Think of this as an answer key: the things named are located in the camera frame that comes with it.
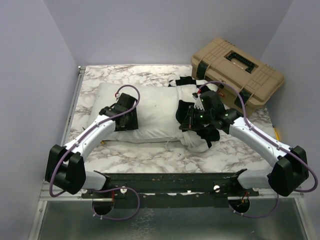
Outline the white pillow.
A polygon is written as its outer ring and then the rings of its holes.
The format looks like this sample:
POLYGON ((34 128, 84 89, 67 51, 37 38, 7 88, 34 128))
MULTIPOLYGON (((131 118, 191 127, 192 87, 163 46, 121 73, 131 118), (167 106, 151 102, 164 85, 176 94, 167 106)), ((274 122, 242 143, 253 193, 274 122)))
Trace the white pillow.
MULTIPOLYGON (((95 101, 89 116, 87 127, 91 125, 106 106, 115 101, 115 93, 121 85, 100 83, 95 101)), ((179 97, 175 87, 136 86, 140 92, 140 101, 136 108, 138 129, 131 131, 115 131, 107 136, 107 140, 131 143, 160 143, 179 141, 179 122, 176 112, 179 97)))

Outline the aluminium left side rail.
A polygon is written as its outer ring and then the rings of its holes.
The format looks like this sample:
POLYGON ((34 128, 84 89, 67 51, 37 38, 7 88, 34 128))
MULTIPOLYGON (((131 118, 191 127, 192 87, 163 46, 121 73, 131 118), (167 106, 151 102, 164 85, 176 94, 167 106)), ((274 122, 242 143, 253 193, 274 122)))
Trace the aluminium left side rail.
POLYGON ((80 95, 81 86, 83 83, 86 68, 87 67, 84 65, 78 66, 77 80, 75 83, 75 88, 74 88, 74 92, 72 94, 72 98, 71 98, 71 102, 70 102, 70 106, 69 106, 69 110, 68 110, 68 115, 67 115, 66 122, 64 125, 63 135, 60 140, 60 143, 58 144, 59 146, 63 146, 68 141, 68 137, 69 137, 69 134, 71 131, 71 125, 73 122, 73 118, 74 118, 78 98, 80 95))

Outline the black and white checkered pillowcase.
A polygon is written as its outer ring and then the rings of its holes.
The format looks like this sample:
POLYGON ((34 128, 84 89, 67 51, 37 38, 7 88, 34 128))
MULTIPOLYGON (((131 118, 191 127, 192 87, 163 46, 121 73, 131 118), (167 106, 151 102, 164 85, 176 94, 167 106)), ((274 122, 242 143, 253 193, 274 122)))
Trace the black and white checkered pillowcase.
POLYGON ((178 97, 175 113, 178 131, 175 137, 194 153, 203 153, 220 140, 220 133, 210 124, 208 113, 195 107, 197 93, 218 90, 216 85, 205 83, 205 80, 197 80, 191 76, 171 75, 168 79, 168 86, 176 88, 178 97))

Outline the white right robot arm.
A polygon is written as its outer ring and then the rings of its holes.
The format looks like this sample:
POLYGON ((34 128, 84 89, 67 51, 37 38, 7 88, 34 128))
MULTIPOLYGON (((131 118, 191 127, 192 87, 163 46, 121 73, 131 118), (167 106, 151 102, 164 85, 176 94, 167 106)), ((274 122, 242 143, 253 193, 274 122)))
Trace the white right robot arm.
POLYGON ((255 127, 234 108, 216 111, 190 106, 180 126, 182 131, 221 130, 257 152, 271 166, 271 170, 241 170, 229 189, 240 196, 247 189, 272 189, 287 197, 297 191, 308 177, 306 152, 300 146, 294 148, 272 138, 255 127))

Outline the tan plastic toolbox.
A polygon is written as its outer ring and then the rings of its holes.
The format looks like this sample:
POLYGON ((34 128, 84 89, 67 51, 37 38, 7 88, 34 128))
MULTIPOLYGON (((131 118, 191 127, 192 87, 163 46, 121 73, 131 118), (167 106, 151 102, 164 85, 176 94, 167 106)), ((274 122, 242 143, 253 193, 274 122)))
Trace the tan plastic toolbox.
POLYGON ((282 73, 219 37, 196 52, 191 65, 193 78, 233 86, 231 90, 219 84, 220 98, 238 111, 242 110, 243 100, 248 117, 264 108, 285 81, 282 73))

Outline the black front mounting rail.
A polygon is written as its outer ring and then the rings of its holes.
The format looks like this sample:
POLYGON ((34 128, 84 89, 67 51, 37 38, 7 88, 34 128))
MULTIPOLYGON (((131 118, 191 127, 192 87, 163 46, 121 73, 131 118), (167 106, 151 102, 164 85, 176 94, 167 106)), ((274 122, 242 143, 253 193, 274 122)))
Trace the black front mounting rail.
POLYGON ((258 191, 244 189, 239 173, 109 173, 112 192, 88 190, 81 197, 102 208, 227 208, 228 199, 257 197, 258 191))

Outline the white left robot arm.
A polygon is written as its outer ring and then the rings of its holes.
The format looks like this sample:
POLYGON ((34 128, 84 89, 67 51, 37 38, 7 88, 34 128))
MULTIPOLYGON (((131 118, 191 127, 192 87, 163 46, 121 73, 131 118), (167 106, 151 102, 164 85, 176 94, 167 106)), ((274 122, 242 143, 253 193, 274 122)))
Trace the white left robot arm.
POLYGON ((110 178, 97 171, 87 171, 85 160, 90 153, 117 130, 136 130, 136 107, 115 104, 101 109, 96 119, 79 136, 63 146, 54 145, 48 155, 45 181, 49 194, 55 198, 64 193, 74 195, 80 190, 92 190, 97 196, 106 197, 111 190, 110 178))

